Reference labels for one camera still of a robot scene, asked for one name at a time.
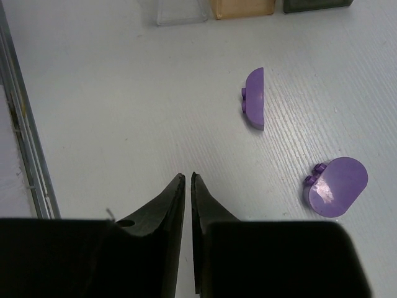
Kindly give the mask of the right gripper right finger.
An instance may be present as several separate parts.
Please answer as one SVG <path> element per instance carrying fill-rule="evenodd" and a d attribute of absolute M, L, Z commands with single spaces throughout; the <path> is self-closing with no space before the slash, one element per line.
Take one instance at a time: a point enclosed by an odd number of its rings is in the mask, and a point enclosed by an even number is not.
<path fill-rule="evenodd" d="M 371 297 L 347 232 L 328 221 L 236 218 L 191 177 L 195 291 L 200 297 Z"/>

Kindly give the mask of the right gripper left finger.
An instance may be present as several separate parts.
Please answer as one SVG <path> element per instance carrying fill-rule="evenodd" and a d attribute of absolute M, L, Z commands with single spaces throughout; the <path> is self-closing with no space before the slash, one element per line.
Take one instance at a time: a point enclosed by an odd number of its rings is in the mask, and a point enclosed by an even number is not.
<path fill-rule="evenodd" d="M 185 176 L 113 220 L 1 220 L 2 297 L 174 297 Z"/>

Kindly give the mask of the purple rounded lego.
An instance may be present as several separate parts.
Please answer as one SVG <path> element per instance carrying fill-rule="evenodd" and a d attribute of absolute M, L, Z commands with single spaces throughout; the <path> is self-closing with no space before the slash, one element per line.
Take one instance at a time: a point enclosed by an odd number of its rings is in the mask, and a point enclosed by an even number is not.
<path fill-rule="evenodd" d="M 351 157 L 338 157 L 315 165 L 303 181 L 303 200 L 318 215 L 344 215 L 368 184 L 365 166 Z"/>

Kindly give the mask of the purple arched lego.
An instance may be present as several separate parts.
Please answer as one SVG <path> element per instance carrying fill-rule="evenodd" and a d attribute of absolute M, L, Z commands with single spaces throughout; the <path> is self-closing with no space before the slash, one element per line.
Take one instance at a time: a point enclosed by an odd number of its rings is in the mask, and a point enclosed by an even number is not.
<path fill-rule="evenodd" d="M 249 125 L 263 131 L 265 124 L 265 89 L 264 68 L 252 71 L 246 78 L 245 87 L 241 89 L 241 110 Z"/>

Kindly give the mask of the clear translucent container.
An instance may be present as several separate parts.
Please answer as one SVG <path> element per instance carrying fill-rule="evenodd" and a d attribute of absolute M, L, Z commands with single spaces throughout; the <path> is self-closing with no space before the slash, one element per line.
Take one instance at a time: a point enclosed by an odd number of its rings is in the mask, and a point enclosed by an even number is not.
<path fill-rule="evenodd" d="M 208 19 L 206 1 L 159 0 L 156 22 L 158 26 L 196 24 Z"/>

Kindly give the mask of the grey translucent container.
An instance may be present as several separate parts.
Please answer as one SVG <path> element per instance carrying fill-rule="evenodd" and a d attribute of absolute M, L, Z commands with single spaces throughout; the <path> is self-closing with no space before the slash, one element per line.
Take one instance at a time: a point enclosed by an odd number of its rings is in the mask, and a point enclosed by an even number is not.
<path fill-rule="evenodd" d="M 349 7 L 353 0 L 284 0 L 283 12 L 286 14 Z"/>

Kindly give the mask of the aluminium table rail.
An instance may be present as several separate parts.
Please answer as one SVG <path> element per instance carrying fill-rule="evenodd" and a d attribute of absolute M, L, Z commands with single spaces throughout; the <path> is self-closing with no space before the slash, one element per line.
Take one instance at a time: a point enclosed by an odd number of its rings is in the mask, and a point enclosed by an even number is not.
<path fill-rule="evenodd" d="M 60 219 L 61 213 L 3 5 L 1 5 L 1 82 L 11 112 L 12 131 L 22 159 L 27 183 L 25 189 L 32 198 L 33 214 L 40 219 Z"/>

